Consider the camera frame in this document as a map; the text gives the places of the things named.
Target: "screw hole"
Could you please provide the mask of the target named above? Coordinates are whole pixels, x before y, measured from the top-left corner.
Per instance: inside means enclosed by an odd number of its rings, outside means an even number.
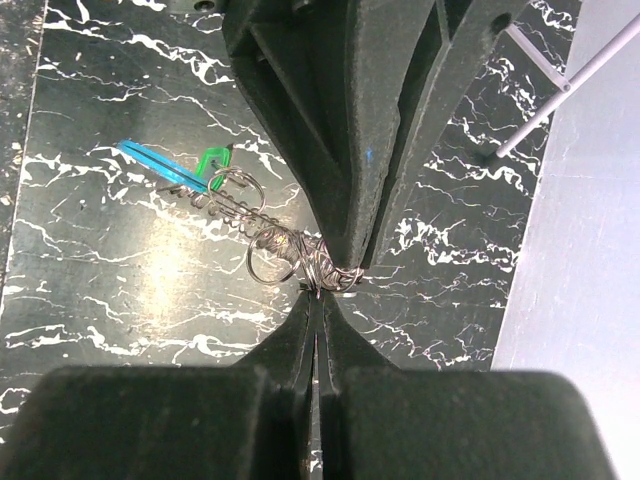
[[[196,12],[208,12],[216,8],[216,2],[212,2],[211,0],[201,0],[200,2],[196,2],[193,4],[193,9]]]
[[[293,14],[303,17],[313,13],[314,0],[296,0],[293,2]]]
[[[502,15],[498,15],[491,22],[491,33],[494,35],[498,35],[502,30],[511,25],[511,14],[503,13]]]

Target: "metal ring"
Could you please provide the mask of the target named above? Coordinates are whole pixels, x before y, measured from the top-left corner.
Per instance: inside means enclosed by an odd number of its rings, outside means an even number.
[[[298,260],[296,261],[295,265],[291,265],[290,269],[282,277],[276,280],[264,280],[263,278],[258,276],[258,274],[253,269],[253,261],[252,261],[253,252],[256,248],[256,244],[258,243],[258,239],[260,238],[260,234],[272,228],[274,227],[267,227],[260,230],[255,235],[255,237],[253,237],[253,239],[251,240],[251,243],[249,244],[249,248],[247,249],[247,270],[249,271],[249,275],[251,275],[251,278],[253,278],[256,282],[259,282],[263,285],[277,285],[279,283],[286,282],[291,277],[293,277],[293,275],[298,271],[298,269],[300,268],[300,265],[302,264],[300,257],[298,257]],[[289,232],[284,228],[282,230],[287,234],[287,237],[290,238]]]
[[[224,205],[224,203],[218,202],[214,199],[214,195],[222,196],[223,198],[224,198],[224,195],[212,189],[213,183],[216,181],[216,179],[220,177],[226,179],[227,177],[231,177],[231,176],[239,178],[240,180],[244,180],[246,183],[249,183],[256,190],[256,192],[258,192],[258,196],[260,197],[260,207],[255,212],[242,214],[240,212],[231,210],[228,206]],[[220,168],[216,170],[213,176],[209,179],[209,182],[207,183],[207,191],[208,191],[209,198],[211,198],[211,201],[216,202],[219,205],[220,211],[223,214],[230,217],[236,217],[238,220],[240,219],[244,220],[244,219],[250,218],[251,216],[253,216],[254,213],[261,214],[267,204],[266,195],[264,194],[264,190],[262,189],[262,186],[256,181],[255,178],[253,178],[248,173],[243,172],[237,167],[226,167],[226,168]]]

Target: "wire ring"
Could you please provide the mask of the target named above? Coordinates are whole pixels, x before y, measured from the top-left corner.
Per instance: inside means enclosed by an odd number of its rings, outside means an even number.
[[[247,249],[247,270],[249,271],[249,275],[251,275],[251,278],[253,278],[256,282],[259,282],[263,285],[277,285],[279,283],[283,283],[286,282],[287,280],[289,280],[291,277],[293,277],[295,275],[295,273],[298,271],[298,269],[300,268],[300,265],[302,264],[302,260],[301,260],[301,256],[298,256],[298,259],[296,260],[294,265],[289,266],[289,270],[286,270],[285,273],[282,275],[282,277],[274,279],[274,280],[265,280],[262,277],[260,277],[256,271],[253,268],[253,252],[256,249],[256,245],[258,243],[258,240],[260,240],[260,235],[262,235],[263,233],[266,233],[270,230],[275,230],[276,227],[266,227],[263,228],[262,230],[260,230],[255,237],[253,237],[253,239],[251,240],[251,243],[249,243],[249,248]],[[285,235],[287,236],[287,240],[290,240],[290,232],[285,229],[284,227],[280,227],[280,229],[285,233]]]

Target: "black plastic part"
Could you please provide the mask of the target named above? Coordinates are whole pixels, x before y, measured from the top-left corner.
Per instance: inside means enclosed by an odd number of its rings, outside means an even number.
[[[307,478],[314,358],[327,479],[613,478],[565,380],[400,370],[332,295],[308,293],[232,367],[47,375],[0,450],[0,478]]]
[[[167,13],[175,15],[208,15],[224,13],[229,0],[167,0]]]
[[[236,80],[334,263],[385,252],[413,174],[527,0],[235,0]]]

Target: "metal wire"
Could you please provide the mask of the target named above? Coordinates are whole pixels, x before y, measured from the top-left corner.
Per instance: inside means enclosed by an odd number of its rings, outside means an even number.
[[[260,199],[258,207],[251,208],[244,202],[236,201],[225,190],[213,189],[219,177],[235,183],[241,188],[253,187]],[[357,284],[364,274],[361,268],[341,269],[331,261],[327,245],[322,238],[316,238],[299,230],[291,230],[263,213],[266,197],[261,185],[250,174],[238,167],[221,168],[209,180],[206,193],[198,193],[184,185],[170,185],[159,191],[168,191],[178,197],[188,197],[191,205],[199,210],[206,208],[212,217],[221,216],[223,222],[237,228],[251,240],[247,250],[246,264],[249,275],[263,285],[276,285],[289,280],[302,269],[307,287],[315,292],[321,289],[345,292]],[[285,260],[289,267],[282,275],[265,279],[254,269],[256,251],[265,250],[277,258]]]

